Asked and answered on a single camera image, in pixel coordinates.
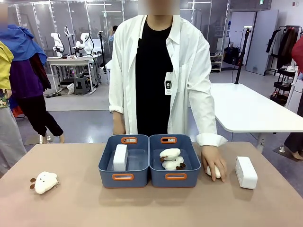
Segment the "gray-blue basket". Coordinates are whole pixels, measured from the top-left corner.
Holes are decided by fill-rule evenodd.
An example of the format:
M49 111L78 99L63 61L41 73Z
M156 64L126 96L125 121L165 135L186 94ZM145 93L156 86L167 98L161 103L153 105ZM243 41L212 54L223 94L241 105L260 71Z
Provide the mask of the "gray-blue basket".
M179 148L186 165L184 170L166 171L160 162L160 153ZM195 187L201 168L190 137L186 135L150 136L150 168L152 185L159 188Z
M126 171L114 171L113 159L118 144L127 144ZM148 166L147 136L116 135L108 139L98 167L106 188L142 188L147 184Z

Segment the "white button-up shirt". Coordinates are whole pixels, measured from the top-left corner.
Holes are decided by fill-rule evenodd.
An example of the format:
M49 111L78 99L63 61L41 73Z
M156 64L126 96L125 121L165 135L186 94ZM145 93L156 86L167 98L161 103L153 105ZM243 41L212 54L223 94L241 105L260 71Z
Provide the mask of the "white button-up shirt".
M109 110L124 114L127 134L138 133L135 58L146 18L136 16L123 22L114 39ZM227 140L217 135L214 99L210 94L209 43L191 23L174 16L166 47L173 65L168 134L187 134L189 100L199 130L198 144L216 147L224 144Z

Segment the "purple shirt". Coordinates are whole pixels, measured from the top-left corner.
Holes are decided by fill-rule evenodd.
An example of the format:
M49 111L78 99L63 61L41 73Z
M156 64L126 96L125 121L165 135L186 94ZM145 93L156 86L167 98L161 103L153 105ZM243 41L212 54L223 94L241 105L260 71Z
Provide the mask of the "purple shirt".
M11 63L9 81L15 98L43 95L42 84L39 77L34 73L29 59Z

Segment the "tan table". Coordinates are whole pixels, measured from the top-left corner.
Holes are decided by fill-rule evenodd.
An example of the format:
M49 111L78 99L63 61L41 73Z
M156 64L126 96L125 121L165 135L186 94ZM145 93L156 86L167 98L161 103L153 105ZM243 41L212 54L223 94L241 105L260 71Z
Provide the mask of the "tan table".
M220 147L226 183L202 173L195 188L102 187L98 163L104 144L40 144L0 179L1 227L302 227L301 196L250 143ZM235 157L249 156L255 190L239 187ZM43 195L30 190L40 172L61 185Z

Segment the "person's left hand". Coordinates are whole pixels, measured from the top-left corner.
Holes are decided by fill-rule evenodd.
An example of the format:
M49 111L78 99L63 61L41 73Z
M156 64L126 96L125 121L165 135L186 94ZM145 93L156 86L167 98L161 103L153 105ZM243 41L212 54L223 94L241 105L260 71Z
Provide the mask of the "person's left hand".
M213 181L216 180L215 166L217 166L220 171L221 180L225 181L227 165L217 147L202 146L202 164L205 173L207 173L207 166L209 166Z
M9 89L3 89L2 91L3 91L3 93L5 94L5 97L6 97L7 99L9 99L9 98L11 97L11 95L12 95L11 90L9 90Z

